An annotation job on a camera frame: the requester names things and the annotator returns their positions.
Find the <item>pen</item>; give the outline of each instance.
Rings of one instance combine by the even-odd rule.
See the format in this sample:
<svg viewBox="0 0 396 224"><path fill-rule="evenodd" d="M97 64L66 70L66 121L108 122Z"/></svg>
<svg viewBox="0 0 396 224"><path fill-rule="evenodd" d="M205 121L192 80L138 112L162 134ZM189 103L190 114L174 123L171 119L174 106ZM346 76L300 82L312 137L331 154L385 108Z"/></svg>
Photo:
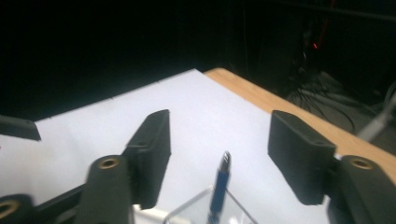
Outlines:
<svg viewBox="0 0 396 224"><path fill-rule="evenodd" d="M216 179L215 191L213 192L212 202L210 203L207 224L218 224L224 204L224 196L227 190L228 178L230 176L231 154L226 151L221 160Z"/></svg>

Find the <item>white paper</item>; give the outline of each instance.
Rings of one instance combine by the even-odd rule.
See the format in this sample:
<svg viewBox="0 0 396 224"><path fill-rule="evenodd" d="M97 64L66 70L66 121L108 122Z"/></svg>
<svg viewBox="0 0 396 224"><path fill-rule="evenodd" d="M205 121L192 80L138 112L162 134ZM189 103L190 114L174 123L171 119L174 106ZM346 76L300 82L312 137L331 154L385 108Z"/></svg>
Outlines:
<svg viewBox="0 0 396 224"><path fill-rule="evenodd" d="M270 115L196 70L40 120L41 142L0 135L0 196L28 193L40 204L81 185L93 161L121 154L145 117L163 109L172 156L158 209L214 184L228 150L229 191L259 223L328 223L326 206L300 204L268 157Z"/></svg>

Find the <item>black cable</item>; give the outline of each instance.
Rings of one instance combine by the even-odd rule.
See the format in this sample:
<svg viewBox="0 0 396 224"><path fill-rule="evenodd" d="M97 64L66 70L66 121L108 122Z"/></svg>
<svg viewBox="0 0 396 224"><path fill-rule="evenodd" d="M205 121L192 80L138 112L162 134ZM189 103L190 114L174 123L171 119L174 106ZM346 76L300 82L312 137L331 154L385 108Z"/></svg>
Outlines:
<svg viewBox="0 0 396 224"><path fill-rule="evenodd" d="M356 129L355 123L353 122L353 120L350 118L350 116L349 116L347 113L345 113L344 111L342 111L341 109L339 109L339 108L337 108L337 107L335 107L335 106L333 106L333 105L328 105L328 104L325 104L325 103L321 102L321 101L320 101L318 98L316 98L316 97L313 97L313 96L309 96L309 97L311 97L312 99L314 99L314 100L316 100L316 101L322 103L323 105L326 105L326 106L328 106L329 108L331 108L331 109L333 109L333 110L339 112L340 114L342 114L342 115L349 121L349 123L350 123L350 126L351 126L351 128L350 128L350 129L351 129L351 130L350 130L350 133L354 133L354 132L355 132L355 129Z"/></svg>
<svg viewBox="0 0 396 224"><path fill-rule="evenodd" d="M308 4L293 3L290 1L281 1L281 0L265 0L264 2L273 3L284 7L296 7L303 10L309 10L310 12L313 13L327 14L328 16L346 16L346 17L360 18L371 21L385 21L385 22L396 23L396 17L394 16L383 16L373 13L352 11L352 10L346 10L340 8L316 7Z"/></svg>

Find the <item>wooden table edge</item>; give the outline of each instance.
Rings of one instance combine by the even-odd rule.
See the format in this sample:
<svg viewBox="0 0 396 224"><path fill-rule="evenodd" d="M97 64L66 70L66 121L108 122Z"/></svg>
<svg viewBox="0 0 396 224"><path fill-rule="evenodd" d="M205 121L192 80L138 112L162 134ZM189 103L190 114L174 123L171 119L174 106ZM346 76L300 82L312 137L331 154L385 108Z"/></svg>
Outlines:
<svg viewBox="0 0 396 224"><path fill-rule="evenodd" d="M226 69L215 68L205 72L205 75L268 113L282 110L296 115L336 144L338 154L356 155L374 161L382 167L393 183L396 183L396 157L387 151L359 139Z"/></svg>

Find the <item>cable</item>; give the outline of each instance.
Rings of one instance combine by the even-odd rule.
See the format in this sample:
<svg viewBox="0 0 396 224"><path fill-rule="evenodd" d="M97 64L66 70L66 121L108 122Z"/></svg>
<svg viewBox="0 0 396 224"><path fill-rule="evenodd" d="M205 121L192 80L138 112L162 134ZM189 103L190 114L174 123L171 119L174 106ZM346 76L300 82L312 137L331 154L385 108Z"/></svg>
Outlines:
<svg viewBox="0 0 396 224"><path fill-rule="evenodd" d="M385 96L384 106L389 104L389 99L396 91L396 81L394 81L388 88L387 95Z"/></svg>

